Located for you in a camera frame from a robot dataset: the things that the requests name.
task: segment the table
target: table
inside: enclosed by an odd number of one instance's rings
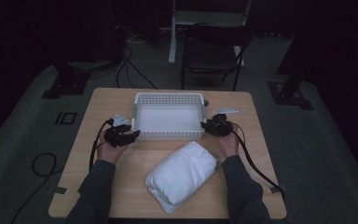
[[[257,118],[252,96],[237,91],[170,91],[136,89],[96,89],[89,101],[86,114],[80,125],[72,151],[62,173],[58,187],[67,189],[65,194],[55,193],[48,210],[52,217],[66,217],[79,197],[77,190],[89,171],[92,143],[103,122],[116,113],[130,119],[135,95],[138,92],[198,92],[209,101],[206,107],[208,118],[212,110],[222,106],[238,108],[239,113],[227,114],[228,120],[239,124],[245,132],[246,145],[258,169],[277,183],[269,157],[269,151]],[[145,185],[146,176],[176,149],[187,141],[135,141],[117,163],[113,182],[110,217],[131,218],[228,218],[227,187],[221,163],[221,155],[209,134],[197,141],[217,158],[215,173],[188,201],[172,214],[165,214],[158,201]],[[248,164],[240,150],[240,156],[251,177],[261,184],[263,202],[272,218],[286,216],[280,193],[271,193],[271,185],[262,179]]]
[[[251,4],[252,0],[248,0],[246,2],[246,7],[243,13],[226,13],[176,10],[176,0],[172,0],[172,33],[168,63],[174,64],[176,61],[176,25],[192,25],[196,22],[244,25],[246,23]]]

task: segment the black chair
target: black chair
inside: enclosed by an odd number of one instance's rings
[[[242,55],[253,38],[253,32],[245,26],[223,26],[195,23],[187,27],[182,60],[182,90],[186,73],[222,74],[235,72],[232,90],[235,91],[241,70]]]

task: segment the stand base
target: stand base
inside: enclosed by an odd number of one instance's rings
[[[299,105],[301,109],[313,110],[310,101],[304,98],[301,90],[297,90],[292,98],[285,98],[281,95],[281,89],[284,83],[276,81],[270,81],[267,83],[276,105]]]
[[[81,95],[89,81],[90,74],[83,70],[72,68],[74,78],[70,84],[62,84],[60,75],[56,77],[50,90],[45,91],[42,99],[59,99],[61,95]]]

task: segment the gray carpet floor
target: gray carpet floor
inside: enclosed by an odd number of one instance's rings
[[[159,89],[180,89],[182,42],[178,40],[177,63],[168,64],[169,34],[159,41],[134,37],[128,44],[131,62]],[[268,81],[285,81],[276,75],[291,40],[255,37],[245,51],[245,67],[237,91],[248,91],[266,138],[270,157],[281,184],[287,187],[286,220],[276,223],[358,223],[358,166],[329,114],[317,89],[302,82],[300,89],[314,110],[294,105],[275,105]],[[105,62],[73,63],[90,69]],[[57,73],[53,66],[35,77],[33,83],[0,128],[0,224],[9,223],[21,205],[44,181],[32,171],[33,159],[50,152],[62,168],[75,141],[77,130],[94,89],[113,87],[115,70],[92,73],[82,95],[41,99]],[[199,78],[186,83],[188,90],[230,91],[233,78],[222,84]],[[151,89],[131,66],[119,76],[121,88]],[[72,125],[56,123],[60,113],[76,113]],[[37,161],[42,173],[52,165],[50,158]],[[54,175],[21,210],[15,223],[62,223],[48,215],[48,207],[61,175]],[[118,223],[207,223],[206,220],[120,220]]]

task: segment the dark background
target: dark background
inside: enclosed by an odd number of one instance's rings
[[[244,5],[178,2],[179,8],[199,10],[238,11]],[[171,25],[171,10],[166,0],[1,0],[0,126],[33,78],[51,65],[51,45],[68,61],[112,59],[120,54],[111,36],[118,25],[158,38],[158,28]],[[247,24],[258,36],[295,36],[278,72],[317,86],[358,161],[358,0],[254,0]]]

